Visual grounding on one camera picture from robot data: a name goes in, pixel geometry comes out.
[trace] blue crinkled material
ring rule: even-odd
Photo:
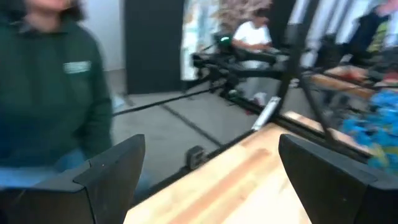
[[[341,131],[359,145],[382,149],[368,160],[369,166],[398,174],[398,93],[383,90],[372,96],[369,106],[375,110],[344,120]]]

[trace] white shirt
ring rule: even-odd
[[[250,45],[268,44],[272,42],[268,27],[262,26],[260,28],[256,28],[251,21],[241,24],[236,30],[233,39],[241,40]],[[263,63],[264,62],[259,61],[247,61],[243,62],[243,66],[246,68],[258,68]]]

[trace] poster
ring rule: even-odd
[[[219,31],[218,9],[217,0],[187,0],[185,2],[180,54],[183,81],[198,79],[197,69],[192,66],[191,54],[213,43],[212,35]]]
[[[220,0],[220,29],[233,33],[240,24],[250,20],[253,12],[269,7],[271,0]]]

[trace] wooden table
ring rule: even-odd
[[[292,118],[304,125],[307,125],[308,127],[315,129],[317,131],[323,130],[320,123],[318,123],[312,119],[306,118],[306,117],[302,116],[301,114],[297,114],[297,113],[294,113],[291,111],[291,112],[286,113],[285,116]],[[347,134],[341,133],[335,129],[330,129],[330,131],[335,139],[345,142],[347,145],[354,147],[356,149],[359,149],[360,151],[363,151],[366,154],[369,154],[369,155],[374,154],[374,152],[372,150],[370,150],[368,147],[364,147],[364,146],[360,146],[359,144],[356,144],[355,141]]]
[[[299,114],[286,116],[319,128]],[[268,124],[132,208],[124,223],[310,223],[279,157],[279,136],[286,133]]]
[[[344,74],[346,69],[351,69],[354,72],[356,72],[357,76],[359,79],[365,78],[366,70],[354,66],[348,67],[336,67],[332,68],[330,70],[327,70],[327,73],[334,74],[336,76],[341,76]],[[331,88],[333,90],[344,90],[347,93],[354,94],[356,96],[368,99],[374,94],[374,90],[370,90],[367,88],[358,88],[357,85],[345,82],[343,80],[338,80],[332,77],[327,77],[322,74],[318,75],[312,75],[311,76],[311,81],[316,83],[317,85],[320,86],[325,86],[328,88]]]

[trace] gray floor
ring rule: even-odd
[[[124,92],[123,71],[109,72],[108,79],[114,94],[120,95]],[[262,86],[267,90],[268,96],[271,97],[276,92],[278,83],[266,79],[261,82],[263,82]],[[198,86],[191,91],[204,88],[206,86]],[[181,93],[132,95],[127,104],[117,110],[142,106],[179,95]],[[230,106],[218,96],[209,93],[194,96],[191,100],[174,101],[167,105],[222,143],[227,143],[249,130],[256,120],[256,116],[248,116],[241,108]],[[291,90],[285,105],[284,111],[294,110],[312,117],[302,90]],[[215,144],[201,137],[185,123],[159,106],[124,114],[114,119],[115,143],[135,134],[145,134],[146,136],[147,152],[144,168],[152,177],[153,184],[178,171],[184,165],[185,152],[191,147],[199,145],[207,151],[217,148]]]

